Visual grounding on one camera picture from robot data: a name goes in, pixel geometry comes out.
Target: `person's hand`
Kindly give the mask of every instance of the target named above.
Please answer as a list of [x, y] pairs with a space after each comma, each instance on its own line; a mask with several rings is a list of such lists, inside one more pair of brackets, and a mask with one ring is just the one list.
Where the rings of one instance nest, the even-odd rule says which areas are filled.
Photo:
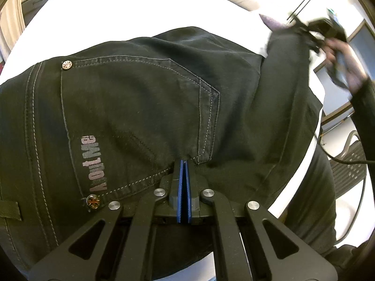
[[346, 63], [346, 82], [349, 91], [352, 94], [356, 93], [368, 79], [368, 76], [350, 45], [335, 38], [326, 39], [323, 51], [326, 54], [325, 65], [328, 68], [332, 67], [336, 61], [334, 52], [342, 52]]

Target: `metal screw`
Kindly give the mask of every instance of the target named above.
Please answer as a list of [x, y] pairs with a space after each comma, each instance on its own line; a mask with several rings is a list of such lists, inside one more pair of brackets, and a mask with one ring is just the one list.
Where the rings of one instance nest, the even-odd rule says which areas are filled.
[[96, 194], [90, 194], [86, 198], [86, 204], [91, 208], [91, 209], [98, 209], [100, 206], [100, 198]]
[[203, 190], [203, 195], [204, 196], [211, 197], [214, 194], [215, 194], [215, 191], [213, 191], [212, 189], [205, 189], [205, 190]]
[[72, 62], [70, 60], [66, 60], [63, 62], [63, 69], [68, 70], [72, 67]]
[[256, 201], [250, 201], [248, 202], [247, 206], [251, 209], [251, 210], [257, 210], [259, 208], [259, 203], [256, 202]]
[[121, 206], [120, 202], [117, 202], [117, 201], [113, 201], [108, 204], [108, 207], [111, 210], [117, 210], [118, 208], [120, 208], [120, 206]]
[[154, 194], [156, 196], [163, 196], [165, 195], [165, 190], [163, 188], [157, 188], [154, 190]]

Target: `metal button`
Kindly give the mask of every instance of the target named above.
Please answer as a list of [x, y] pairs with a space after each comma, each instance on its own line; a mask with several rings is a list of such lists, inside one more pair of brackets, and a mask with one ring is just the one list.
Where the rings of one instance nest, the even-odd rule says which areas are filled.
[[163, 196], [165, 195], [165, 190], [163, 188], [157, 188], [154, 190], [154, 194], [156, 196]]
[[72, 62], [70, 60], [66, 60], [63, 62], [63, 69], [68, 70], [72, 67]]
[[98, 209], [100, 206], [100, 198], [96, 194], [90, 194], [86, 198], [86, 204], [91, 208], [91, 209]]
[[203, 190], [203, 195], [206, 196], [206, 197], [211, 197], [215, 194], [215, 191], [213, 191], [212, 189], [205, 189]]
[[247, 206], [248, 206], [251, 210], [257, 210], [257, 209], [259, 209], [259, 203], [256, 202], [256, 201], [250, 201], [250, 202], [248, 202]]
[[108, 204], [108, 207], [111, 210], [117, 210], [118, 208], [120, 208], [120, 206], [121, 206], [120, 202], [117, 202], [117, 201], [113, 201]]

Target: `person's leg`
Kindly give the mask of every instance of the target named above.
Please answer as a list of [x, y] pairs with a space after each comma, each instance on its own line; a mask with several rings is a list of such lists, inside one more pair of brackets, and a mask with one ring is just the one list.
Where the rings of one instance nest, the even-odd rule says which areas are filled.
[[285, 225], [321, 255], [336, 241], [336, 201], [332, 169], [316, 146], [307, 173], [288, 206]]

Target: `black cable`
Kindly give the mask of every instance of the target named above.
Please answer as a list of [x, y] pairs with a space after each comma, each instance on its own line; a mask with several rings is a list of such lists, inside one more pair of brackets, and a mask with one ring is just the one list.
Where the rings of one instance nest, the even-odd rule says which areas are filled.
[[[323, 150], [323, 152], [328, 156], [330, 157], [332, 160], [334, 160], [335, 162], [339, 163], [339, 164], [344, 164], [344, 165], [357, 165], [357, 164], [374, 164], [375, 161], [367, 161], [367, 160], [363, 160], [363, 161], [343, 161], [343, 160], [340, 160], [336, 157], [333, 157], [332, 155], [330, 155], [324, 148], [323, 146], [320, 144], [319, 142], [319, 139], [316, 137], [316, 135], [314, 134], [315, 138], [316, 138], [316, 141], [317, 143], [319, 144], [320, 148]], [[364, 190], [365, 190], [365, 187], [366, 187], [366, 176], [365, 178], [363, 179], [363, 185], [362, 185], [362, 193], [361, 193], [361, 198], [359, 199], [359, 203], [358, 203], [358, 207], [357, 207], [357, 210], [356, 210], [356, 213], [354, 214], [354, 217], [352, 219], [352, 221], [350, 222], [350, 225], [348, 227], [348, 230], [345, 232], [345, 234], [340, 238], [338, 239], [336, 242], [335, 242], [335, 245], [341, 243], [342, 241], [344, 241], [346, 239], [346, 237], [348, 236], [348, 234], [350, 233], [351, 229], [353, 228], [353, 225], [357, 219], [357, 216], [359, 214], [359, 210], [361, 209], [361, 206], [362, 206], [362, 202], [363, 202], [363, 197], [364, 197]]]

